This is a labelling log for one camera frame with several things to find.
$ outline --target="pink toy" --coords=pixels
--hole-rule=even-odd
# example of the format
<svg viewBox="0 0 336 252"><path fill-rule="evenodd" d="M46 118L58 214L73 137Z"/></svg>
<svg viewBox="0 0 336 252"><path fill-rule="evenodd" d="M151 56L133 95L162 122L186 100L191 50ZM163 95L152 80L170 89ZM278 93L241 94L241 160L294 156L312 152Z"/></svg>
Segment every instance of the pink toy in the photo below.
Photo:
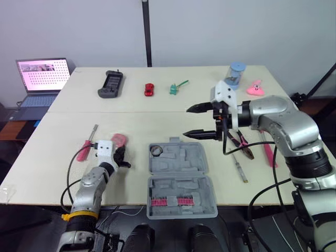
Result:
<svg viewBox="0 0 336 252"><path fill-rule="evenodd" d="M120 148L127 143L127 137L123 134L114 134L114 136L111 139L112 142L115 143L117 148Z"/></svg>
<svg viewBox="0 0 336 252"><path fill-rule="evenodd" d="M248 89L246 89L246 92L249 95L253 95L253 96L263 96L265 92L261 88L260 84L261 84L261 80L256 80L252 82L252 85Z"/></svg>

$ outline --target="monitor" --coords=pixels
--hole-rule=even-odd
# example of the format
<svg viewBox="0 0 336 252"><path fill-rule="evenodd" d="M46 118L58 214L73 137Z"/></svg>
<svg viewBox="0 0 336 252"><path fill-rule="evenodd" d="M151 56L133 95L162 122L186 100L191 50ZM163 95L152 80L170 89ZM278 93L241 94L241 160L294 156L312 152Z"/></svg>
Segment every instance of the monitor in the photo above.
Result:
<svg viewBox="0 0 336 252"><path fill-rule="evenodd" d="M70 77L65 58L16 61L27 92L60 91Z"/></svg>

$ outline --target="gray tool case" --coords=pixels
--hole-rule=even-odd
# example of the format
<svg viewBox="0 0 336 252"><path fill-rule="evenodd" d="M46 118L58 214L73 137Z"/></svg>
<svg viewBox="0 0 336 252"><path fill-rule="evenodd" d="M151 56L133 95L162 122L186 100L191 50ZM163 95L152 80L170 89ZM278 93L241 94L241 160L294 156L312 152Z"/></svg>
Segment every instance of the gray tool case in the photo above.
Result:
<svg viewBox="0 0 336 252"><path fill-rule="evenodd" d="M184 143L170 138L169 143L149 146L147 217L149 219L214 218L218 214L212 181L204 149L200 143ZM185 198L193 204L179 205ZM152 206L152 200L163 199L166 206Z"/></svg>

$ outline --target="pliers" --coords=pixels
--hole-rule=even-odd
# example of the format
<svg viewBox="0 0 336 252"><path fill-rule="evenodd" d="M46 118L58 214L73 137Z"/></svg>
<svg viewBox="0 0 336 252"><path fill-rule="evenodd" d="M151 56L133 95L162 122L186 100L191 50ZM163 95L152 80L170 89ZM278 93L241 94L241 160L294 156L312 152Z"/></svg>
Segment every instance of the pliers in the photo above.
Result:
<svg viewBox="0 0 336 252"><path fill-rule="evenodd" d="M243 136L243 134L241 133L240 130L238 130L237 132L238 136L239 136L239 140L235 139L229 131L227 131L227 136L231 139L231 141L234 143L234 145L239 148L242 146L246 146L248 145L248 142L246 141L245 137ZM249 159L254 159L253 153L251 151L251 149L249 147L243 148L241 149L241 151L249 158Z"/></svg>

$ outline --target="blue lid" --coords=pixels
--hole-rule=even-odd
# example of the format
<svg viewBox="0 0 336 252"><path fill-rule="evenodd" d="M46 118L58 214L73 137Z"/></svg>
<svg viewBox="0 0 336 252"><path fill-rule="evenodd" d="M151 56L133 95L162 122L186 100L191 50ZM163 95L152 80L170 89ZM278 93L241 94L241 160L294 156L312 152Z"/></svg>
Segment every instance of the blue lid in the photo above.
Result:
<svg viewBox="0 0 336 252"><path fill-rule="evenodd" d="M232 62L230 65L233 71L242 72L246 69L246 65L241 62Z"/></svg>

